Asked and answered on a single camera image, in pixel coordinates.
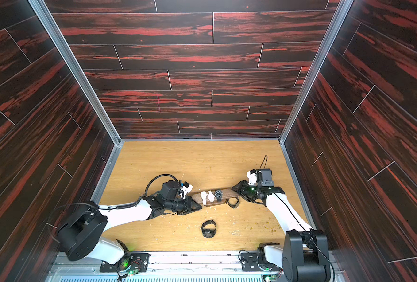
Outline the white watch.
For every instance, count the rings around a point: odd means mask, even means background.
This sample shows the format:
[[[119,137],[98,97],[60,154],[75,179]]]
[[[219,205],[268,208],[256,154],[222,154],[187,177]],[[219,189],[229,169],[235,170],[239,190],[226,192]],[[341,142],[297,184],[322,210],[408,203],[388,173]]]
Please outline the white watch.
[[[206,205],[207,196],[208,196],[208,194],[206,192],[201,192],[201,194],[200,194],[200,197],[203,201],[204,206]]]
[[[208,192],[207,198],[211,203],[213,203],[216,199],[214,193],[211,190]]]

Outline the dark wooden watch stand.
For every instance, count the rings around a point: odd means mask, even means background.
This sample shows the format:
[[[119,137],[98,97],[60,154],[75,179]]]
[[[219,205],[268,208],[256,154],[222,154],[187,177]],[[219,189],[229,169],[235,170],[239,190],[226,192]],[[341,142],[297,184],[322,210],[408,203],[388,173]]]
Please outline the dark wooden watch stand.
[[[232,189],[227,189],[226,188],[226,189],[220,189],[220,190],[223,192],[223,199],[222,199],[222,201],[221,202],[218,202],[217,199],[215,199],[215,201],[213,203],[211,203],[208,200],[208,198],[207,198],[206,205],[205,206],[209,207],[209,206],[215,206],[215,205],[219,205],[219,204],[225,204],[229,198],[233,198],[233,197],[237,197],[238,196],[238,194],[235,193],[234,191],[232,191]],[[194,194],[191,195],[191,197],[192,197],[192,199],[195,202],[197,202],[201,206],[204,206],[203,205],[203,201],[202,201],[202,199],[200,197],[200,194],[201,194],[201,192],[194,193]]]

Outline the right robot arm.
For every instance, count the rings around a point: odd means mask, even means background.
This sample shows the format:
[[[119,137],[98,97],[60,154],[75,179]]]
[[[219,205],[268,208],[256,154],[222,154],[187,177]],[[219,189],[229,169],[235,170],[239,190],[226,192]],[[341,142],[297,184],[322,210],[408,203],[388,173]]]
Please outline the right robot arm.
[[[305,222],[289,203],[285,192],[274,185],[270,169],[253,169],[247,180],[232,190],[250,203],[262,204],[285,232],[284,244],[262,243],[257,249],[257,265],[264,270],[278,267],[288,282],[330,282],[333,266],[328,239],[322,230]]]

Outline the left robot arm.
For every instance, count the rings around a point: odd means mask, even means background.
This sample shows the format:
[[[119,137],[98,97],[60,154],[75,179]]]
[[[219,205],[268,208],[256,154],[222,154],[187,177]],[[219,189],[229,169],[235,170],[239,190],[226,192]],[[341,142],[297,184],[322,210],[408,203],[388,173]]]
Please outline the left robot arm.
[[[125,245],[102,237],[104,231],[131,222],[151,220],[169,210],[179,216],[202,209],[188,192],[192,185],[170,180],[161,190],[142,196],[136,202],[117,206],[97,206],[93,201],[84,202],[59,226],[57,241],[59,250],[68,260],[85,257],[116,264],[127,254]]]

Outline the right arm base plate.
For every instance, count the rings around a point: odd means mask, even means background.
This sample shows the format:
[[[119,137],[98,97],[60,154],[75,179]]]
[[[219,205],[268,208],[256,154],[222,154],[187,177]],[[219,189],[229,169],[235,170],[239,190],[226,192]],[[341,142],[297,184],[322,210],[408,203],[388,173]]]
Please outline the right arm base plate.
[[[243,272],[262,271],[262,272],[279,272],[281,268],[275,264],[266,263],[259,259],[257,251],[240,250],[238,255]]]

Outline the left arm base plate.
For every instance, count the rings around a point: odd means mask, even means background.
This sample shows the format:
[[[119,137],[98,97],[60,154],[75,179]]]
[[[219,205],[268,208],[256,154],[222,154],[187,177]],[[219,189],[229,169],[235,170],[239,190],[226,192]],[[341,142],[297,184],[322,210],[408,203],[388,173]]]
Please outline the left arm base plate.
[[[149,253],[130,253],[124,255],[120,261],[115,264],[102,262],[99,271],[101,273],[119,273],[136,275],[147,271],[150,259]]]

